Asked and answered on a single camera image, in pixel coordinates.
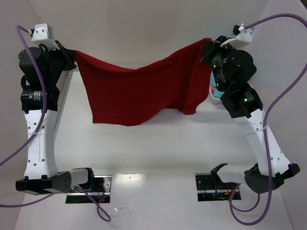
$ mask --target purple cable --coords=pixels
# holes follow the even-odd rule
[[[45,197],[43,197],[43,198],[41,198],[41,199],[39,199],[39,200],[32,201],[32,202],[30,202],[30,203],[26,203],[26,204],[22,204],[22,205],[0,205],[0,207],[24,207],[24,206],[29,206],[29,205],[36,204],[36,203],[38,203],[38,202],[40,202],[40,201],[42,201],[42,200],[45,200],[45,199],[47,199],[47,198],[49,198],[49,197],[51,197],[51,196],[53,196],[53,195],[54,195],[54,194],[50,194],[50,195],[47,195],[47,196],[45,196]]]
[[[12,157],[14,157],[17,153],[19,153],[24,147],[26,147],[33,140],[33,138],[36,136],[36,133],[39,131],[39,129],[40,129],[40,127],[41,127],[41,125],[42,125],[42,123],[44,121],[45,113],[47,111],[47,95],[46,95],[47,93],[46,93],[46,88],[45,88],[45,84],[44,84],[44,79],[42,77],[42,74],[41,74],[41,72],[39,70],[39,67],[38,67],[38,65],[37,65],[37,63],[36,63],[32,53],[31,53],[31,51],[30,51],[30,49],[29,49],[29,47],[27,45],[27,43],[25,42],[24,37],[21,34],[20,30],[23,30],[23,31],[25,31],[27,33],[29,31],[26,30],[25,28],[23,28],[20,25],[16,26],[17,34],[18,34],[18,36],[19,36],[19,38],[20,38],[20,40],[21,40],[21,42],[22,42],[22,44],[23,44],[23,46],[24,46],[24,48],[25,48],[25,50],[26,50],[26,52],[27,52],[27,54],[28,54],[28,56],[29,56],[33,66],[34,66],[34,68],[35,68],[35,70],[36,70],[36,73],[37,73],[40,85],[42,87],[42,92],[43,92],[43,109],[42,109],[42,115],[41,115],[41,117],[39,119],[38,125],[37,125],[37,127],[36,127],[36,129],[34,131],[34,134],[31,135],[30,138],[24,144],[22,144],[15,152],[13,152],[10,156],[8,156],[3,161],[1,161],[0,162],[0,166],[2,166],[8,160],[10,160]]]
[[[97,213],[98,213],[98,216],[103,219],[104,221],[106,222],[110,222],[111,221],[111,217],[109,216],[109,214],[100,206],[101,202],[103,201],[104,198],[106,198],[107,196],[104,196],[103,198],[101,198],[99,200],[99,202],[97,203],[92,197],[91,195],[89,195],[85,190],[83,190],[82,188],[80,187],[74,187],[75,190],[79,191],[79,192],[82,192],[84,193],[96,206],[97,206]],[[108,219],[104,218],[100,213],[99,213],[99,210],[101,210]]]
[[[252,23],[252,24],[249,24],[247,25],[246,27],[244,27],[244,29],[248,29],[248,28],[251,28],[255,25],[258,25],[260,23],[263,23],[263,22],[266,22],[268,20],[271,20],[271,19],[274,19],[274,18],[280,18],[280,17],[289,17],[289,18],[294,18],[294,19],[297,19],[299,20],[302,24],[304,24],[304,26],[307,28],[307,21],[296,15],[296,14],[291,14],[291,13],[280,13],[280,14],[276,14],[276,15],[272,15],[270,17],[267,17],[267,18],[264,18],[264,19],[261,19],[255,23]],[[276,103],[282,98],[284,97],[297,83],[299,80],[301,80],[301,78],[304,76],[304,74],[306,73],[307,71],[307,64],[305,65],[305,67],[303,68],[302,72],[299,74],[299,76],[294,80],[294,82],[285,90],[283,91],[273,102],[272,104],[269,106],[267,112],[265,113],[265,116],[264,116],[264,119],[263,119],[263,127],[265,128],[266,125],[267,125],[267,121],[268,121],[268,116],[269,116],[269,113],[271,112],[272,108],[276,105]],[[268,192],[268,200],[267,200],[267,204],[265,206],[265,209],[262,213],[262,215],[255,221],[253,222],[242,222],[241,220],[239,220],[236,216],[235,216],[235,213],[233,211],[233,209],[235,208],[233,205],[232,205],[232,200],[233,200],[233,197],[234,197],[234,194],[235,193],[232,193],[229,197],[229,206],[230,206],[230,211],[231,211],[231,214],[233,215],[233,217],[236,219],[236,221],[238,221],[240,224],[243,224],[243,225],[247,225],[247,226],[251,226],[251,225],[255,225],[255,224],[258,224],[259,222],[261,222],[265,216],[267,215],[268,211],[269,211],[269,208],[270,208],[270,204],[271,204],[271,199],[272,199],[272,165],[271,165],[271,155],[270,155],[270,148],[269,148],[269,141],[268,141],[268,134],[267,134],[267,130],[264,129],[263,130],[263,135],[264,135],[264,142],[265,142],[265,148],[266,148],[266,152],[267,152],[267,160],[268,160],[268,168],[269,168],[269,192]],[[235,187],[235,191],[240,187],[240,184],[238,184],[236,187]]]

